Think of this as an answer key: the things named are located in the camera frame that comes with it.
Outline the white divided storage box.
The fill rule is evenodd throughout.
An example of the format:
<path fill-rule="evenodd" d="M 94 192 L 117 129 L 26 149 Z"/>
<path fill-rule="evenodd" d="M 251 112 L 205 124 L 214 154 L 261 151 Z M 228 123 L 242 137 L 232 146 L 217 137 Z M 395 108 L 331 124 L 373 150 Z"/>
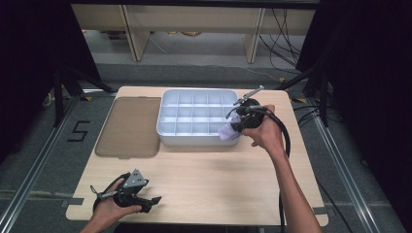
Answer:
<path fill-rule="evenodd" d="M 239 137 L 221 139 L 219 130 L 236 117 L 232 89 L 175 88 L 163 92 L 156 131 L 167 147 L 234 146 Z"/>

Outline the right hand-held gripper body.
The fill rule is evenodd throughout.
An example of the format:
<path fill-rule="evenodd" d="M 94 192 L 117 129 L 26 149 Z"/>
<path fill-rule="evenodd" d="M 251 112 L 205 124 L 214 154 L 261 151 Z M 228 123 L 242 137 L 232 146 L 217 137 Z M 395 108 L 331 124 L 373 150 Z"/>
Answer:
<path fill-rule="evenodd" d="M 257 94 L 261 90 L 264 90 L 262 85 L 244 94 L 233 104 L 233 111 L 242 117 L 241 122 L 246 123 L 246 128 L 257 128 L 263 121 L 264 108 L 258 100 L 253 98 L 253 95 Z"/>

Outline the black curtain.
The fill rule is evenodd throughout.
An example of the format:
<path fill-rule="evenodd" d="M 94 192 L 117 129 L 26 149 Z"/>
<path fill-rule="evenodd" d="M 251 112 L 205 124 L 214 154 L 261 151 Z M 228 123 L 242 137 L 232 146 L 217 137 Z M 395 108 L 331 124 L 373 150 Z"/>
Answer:
<path fill-rule="evenodd" d="M 412 233 L 412 0 L 320 0 L 298 70 L 327 78 L 361 155 Z"/>
<path fill-rule="evenodd" d="M 66 68 L 100 79 L 72 0 L 0 0 L 0 164 Z"/>

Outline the person's left hand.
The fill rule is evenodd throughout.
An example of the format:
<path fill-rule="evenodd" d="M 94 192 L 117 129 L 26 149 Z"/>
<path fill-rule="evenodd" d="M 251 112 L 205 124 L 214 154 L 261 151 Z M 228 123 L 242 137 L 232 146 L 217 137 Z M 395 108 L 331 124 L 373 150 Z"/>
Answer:
<path fill-rule="evenodd" d="M 89 222 L 93 223 L 95 226 L 108 227 L 124 216 L 131 214 L 137 214 L 142 210 L 139 205 L 133 205 L 129 207 L 119 207 L 113 198 L 107 198 L 101 201 Z"/>

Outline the aluminium floor rail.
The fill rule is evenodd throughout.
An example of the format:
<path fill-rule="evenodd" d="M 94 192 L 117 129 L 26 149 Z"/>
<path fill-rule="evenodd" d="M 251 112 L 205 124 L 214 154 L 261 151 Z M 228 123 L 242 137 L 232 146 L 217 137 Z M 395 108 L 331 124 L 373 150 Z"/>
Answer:
<path fill-rule="evenodd" d="M 329 129 L 324 126 L 323 122 L 318 117 L 315 118 L 315 122 L 365 232 L 381 233 L 380 227 L 378 226 L 373 213 L 362 196 L 361 191 L 358 188 Z"/>
<path fill-rule="evenodd" d="M 39 179 L 44 167 L 46 166 L 56 143 L 61 136 L 62 131 L 65 128 L 66 122 L 73 112 L 74 108 L 78 105 L 80 97 L 71 97 L 63 111 L 63 117 L 60 122 L 54 126 L 51 133 L 38 153 L 34 163 L 30 167 L 30 170 L 25 175 L 21 185 L 15 192 L 13 199 L 9 203 L 5 212 L 0 216 L 0 233 L 9 233 L 13 228 L 18 215 L 20 214 L 30 191 L 34 184 Z"/>

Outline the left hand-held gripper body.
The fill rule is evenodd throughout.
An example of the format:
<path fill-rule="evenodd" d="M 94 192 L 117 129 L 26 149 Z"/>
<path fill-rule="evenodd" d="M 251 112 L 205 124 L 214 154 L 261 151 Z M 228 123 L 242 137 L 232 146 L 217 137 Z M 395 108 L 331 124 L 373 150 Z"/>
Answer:
<path fill-rule="evenodd" d="M 115 203 L 120 207 L 140 206 L 141 198 L 137 194 L 147 182 L 148 180 L 142 176 L 138 169 L 128 173 L 124 181 L 118 186 L 118 193 L 113 197 Z"/>

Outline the light purple sock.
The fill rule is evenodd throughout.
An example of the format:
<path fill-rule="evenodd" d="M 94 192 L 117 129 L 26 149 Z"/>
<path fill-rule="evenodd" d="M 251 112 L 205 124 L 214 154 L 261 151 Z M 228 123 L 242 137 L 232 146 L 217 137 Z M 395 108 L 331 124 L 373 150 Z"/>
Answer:
<path fill-rule="evenodd" d="M 227 122 L 224 126 L 222 126 L 219 130 L 220 139 L 223 141 L 227 140 L 235 140 L 240 137 L 240 133 L 236 132 L 232 129 L 230 124 L 233 122 L 234 117 L 231 119 L 230 122 Z"/>

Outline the person's right hand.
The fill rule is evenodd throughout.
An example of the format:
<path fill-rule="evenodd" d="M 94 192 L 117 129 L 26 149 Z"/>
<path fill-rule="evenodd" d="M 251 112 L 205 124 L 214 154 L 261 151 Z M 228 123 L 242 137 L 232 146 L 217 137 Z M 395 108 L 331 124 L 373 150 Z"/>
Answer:
<path fill-rule="evenodd" d="M 263 118 L 259 127 L 245 128 L 242 133 L 253 140 L 253 147 L 263 148 L 272 157 L 285 153 L 281 128 L 269 116 Z"/>

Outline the light wooden desk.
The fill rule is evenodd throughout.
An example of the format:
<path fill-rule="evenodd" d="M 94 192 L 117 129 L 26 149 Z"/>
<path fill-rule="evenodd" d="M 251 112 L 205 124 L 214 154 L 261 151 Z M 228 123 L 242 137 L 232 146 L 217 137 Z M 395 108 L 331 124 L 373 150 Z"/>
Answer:
<path fill-rule="evenodd" d="M 234 33 L 243 36 L 246 59 L 253 63 L 261 34 L 305 35 L 313 10 L 73 4 L 85 30 L 123 31 L 134 61 L 142 59 L 152 31 Z"/>

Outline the black metal stand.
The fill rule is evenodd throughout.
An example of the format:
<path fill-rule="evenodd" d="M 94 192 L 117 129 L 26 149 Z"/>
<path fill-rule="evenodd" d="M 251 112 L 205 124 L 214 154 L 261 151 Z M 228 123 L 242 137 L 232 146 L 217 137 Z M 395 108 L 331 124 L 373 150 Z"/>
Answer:
<path fill-rule="evenodd" d="M 328 127 L 327 117 L 326 117 L 326 105 L 327 105 L 327 76 L 325 69 L 322 65 L 316 64 L 304 71 L 303 73 L 297 75 L 293 79 L 281 83 L 276 90 L 286 90 L 293 85 L 306 80 L 307 84 L 303 88 L 303 94 L 306 97 L 314 97 L 316 93 L 320 94 L 320 118 L 324 127 Z"/>
<path fill-rule="evenodd" d="M 59 66 L 53 75 L 53 90 L 55 104 L 54 127 L 58 126 L 64 117 L 63 109 L 63 87 L 69 92 L 70 96 L 80 97 L 85 92 L 79 84 L 79 80 L 86 81 L 99 87 L 105 92 L 115 93 L 117 90 L 101 82 L 100 78 L 89 76 L 88 74 L 70 66 Z"/>

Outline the brown translucent plastic lid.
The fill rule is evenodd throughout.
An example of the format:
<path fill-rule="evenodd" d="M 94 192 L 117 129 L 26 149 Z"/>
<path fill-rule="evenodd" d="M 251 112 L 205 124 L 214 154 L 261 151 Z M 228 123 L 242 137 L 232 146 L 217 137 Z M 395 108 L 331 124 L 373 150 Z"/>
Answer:
<path fill-rule="evenodd" d="M 119 97 L 104 123 L 95 146 L 101 157 L 151 158 L 159 151 L 156 132 L 159 97 Z"/>

